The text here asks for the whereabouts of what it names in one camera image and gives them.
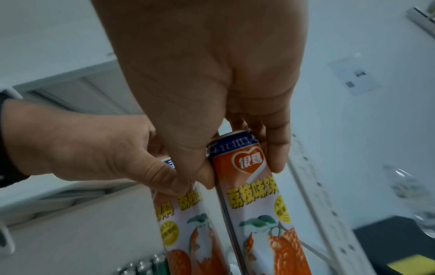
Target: hand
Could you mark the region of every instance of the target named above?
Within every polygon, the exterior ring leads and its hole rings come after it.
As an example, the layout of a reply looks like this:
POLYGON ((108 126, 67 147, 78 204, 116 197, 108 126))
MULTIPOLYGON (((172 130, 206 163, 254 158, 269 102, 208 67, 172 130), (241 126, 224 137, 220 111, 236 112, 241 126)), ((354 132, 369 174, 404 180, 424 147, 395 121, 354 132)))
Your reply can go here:
POLYGON ((167 153, 146 116, 85 115, 18 100, 7 100, 2 111, 6 150, 25 175, 129 178, 169 195, 189 188, 160 161, 167 153))
POLYGON ((303 0, 93 0, 137 101, 178 173, 214 184, 206 146, 224 117, 290 150, 290 97, 306 39, 303 0))

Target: clear bottle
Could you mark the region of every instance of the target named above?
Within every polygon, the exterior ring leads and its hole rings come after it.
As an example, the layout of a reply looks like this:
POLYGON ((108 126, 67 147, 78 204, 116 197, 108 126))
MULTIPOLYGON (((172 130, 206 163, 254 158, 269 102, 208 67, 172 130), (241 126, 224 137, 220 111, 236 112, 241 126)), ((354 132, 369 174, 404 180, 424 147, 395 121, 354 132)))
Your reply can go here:
POLYGON ((389 185, 397 197, 408 206, 420 229, 435 238, 435 198, 425 185, 408 172, 394 166, 384 165, 389 185))

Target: white paper sign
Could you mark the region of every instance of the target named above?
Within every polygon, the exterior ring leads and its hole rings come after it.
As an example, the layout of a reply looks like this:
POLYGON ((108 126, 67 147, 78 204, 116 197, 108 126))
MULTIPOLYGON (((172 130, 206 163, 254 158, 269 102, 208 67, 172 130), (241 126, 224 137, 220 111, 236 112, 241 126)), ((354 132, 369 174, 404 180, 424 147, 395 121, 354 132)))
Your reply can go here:
POLYGON ((356 58, 333 61, 329 63, 328 66, 353 96, 381 87, 381 85, 358 64, 356 58))

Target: orange can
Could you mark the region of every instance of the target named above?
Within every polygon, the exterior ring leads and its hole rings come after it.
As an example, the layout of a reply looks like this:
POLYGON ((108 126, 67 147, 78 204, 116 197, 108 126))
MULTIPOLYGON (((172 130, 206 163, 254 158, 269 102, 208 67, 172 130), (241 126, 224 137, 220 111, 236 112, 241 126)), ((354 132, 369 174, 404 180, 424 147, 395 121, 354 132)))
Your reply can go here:
POLYGON ((310 275, 305 254, 260 144, 248 131, 208 146, 217 193, 245 275, 310 275))
MULTIPOLYGON (((170 159, 164 162, 174 168, 170 159)), ((180 197, 153 193, 171 275, 228 275, 229 266, 198 183, 180 197)))

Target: yellow circular badge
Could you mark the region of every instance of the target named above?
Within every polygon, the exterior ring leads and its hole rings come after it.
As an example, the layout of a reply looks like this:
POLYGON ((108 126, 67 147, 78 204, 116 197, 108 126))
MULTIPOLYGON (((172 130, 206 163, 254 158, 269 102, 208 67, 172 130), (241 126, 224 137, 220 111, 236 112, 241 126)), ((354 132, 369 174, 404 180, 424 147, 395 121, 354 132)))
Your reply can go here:
POLYGON ((162 235, 163 244, 172 246, 178 239, 178 226, 173 221, 167 221, 160 226, 160 234, 162 235))
POLYGON ((273 204, 273 210, 280 221, 291 223, 289 213, 287 212, 287 208, 285 207, 285 203, 281 195, 276 198, 275 203, 273 204))

